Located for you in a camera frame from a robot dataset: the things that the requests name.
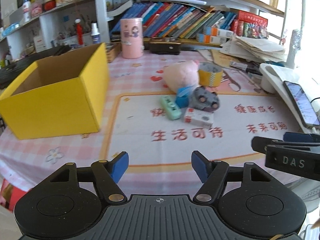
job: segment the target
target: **crosshair mark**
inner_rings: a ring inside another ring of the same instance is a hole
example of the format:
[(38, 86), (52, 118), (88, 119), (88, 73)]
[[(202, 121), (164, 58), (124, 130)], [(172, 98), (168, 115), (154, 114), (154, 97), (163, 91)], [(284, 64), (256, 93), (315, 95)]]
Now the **crosshair mark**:
[(157, 201), (158, 203), (162, 203), (163, 201), (165, 201), (165, 199), (159, 197), (159, 198), (155, 199), (155, 201)]

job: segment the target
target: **plush toy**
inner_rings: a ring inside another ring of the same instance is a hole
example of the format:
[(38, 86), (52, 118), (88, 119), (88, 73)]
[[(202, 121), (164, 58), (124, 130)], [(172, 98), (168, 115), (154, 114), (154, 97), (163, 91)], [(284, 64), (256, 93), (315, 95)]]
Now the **plush toy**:
[(220, 107), (220, 100), (216, 92), (210, 92), (201, 86), (190, 96), (189, 107), (212, 113)]
[(178, 62), (164, 69), (163, 78), (168, 87), (177, 93), (179, 88), (199, 86), (198, 70), (197, 60)]

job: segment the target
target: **cable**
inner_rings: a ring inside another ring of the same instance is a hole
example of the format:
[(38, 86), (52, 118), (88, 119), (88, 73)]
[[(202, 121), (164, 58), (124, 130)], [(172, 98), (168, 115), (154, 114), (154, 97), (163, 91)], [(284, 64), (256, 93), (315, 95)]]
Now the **cable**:
[(320, 99), (320, 97), (312, 99), (311, 102), (310, 102), (310, 104), (311, 104), (313, 101), (317, 100), (317, 99)]

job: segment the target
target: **pink bottle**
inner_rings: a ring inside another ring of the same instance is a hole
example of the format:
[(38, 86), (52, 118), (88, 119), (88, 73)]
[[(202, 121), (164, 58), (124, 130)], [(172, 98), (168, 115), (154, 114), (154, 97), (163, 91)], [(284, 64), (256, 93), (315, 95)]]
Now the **pink bottle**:
[(120, 20), (122, 57), (139, 58), (143, 55), (142, 18)]

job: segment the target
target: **red heart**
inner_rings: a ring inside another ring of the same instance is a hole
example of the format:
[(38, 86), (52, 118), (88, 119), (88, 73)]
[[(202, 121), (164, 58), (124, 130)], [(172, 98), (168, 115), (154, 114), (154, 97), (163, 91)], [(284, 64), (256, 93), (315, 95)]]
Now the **red heart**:
[(153, 82), (156, 82), (156, 81), (162, 80), (162, 77), (152, 76), (152, 77), (150, 77), (150, 79), (151, 79)]

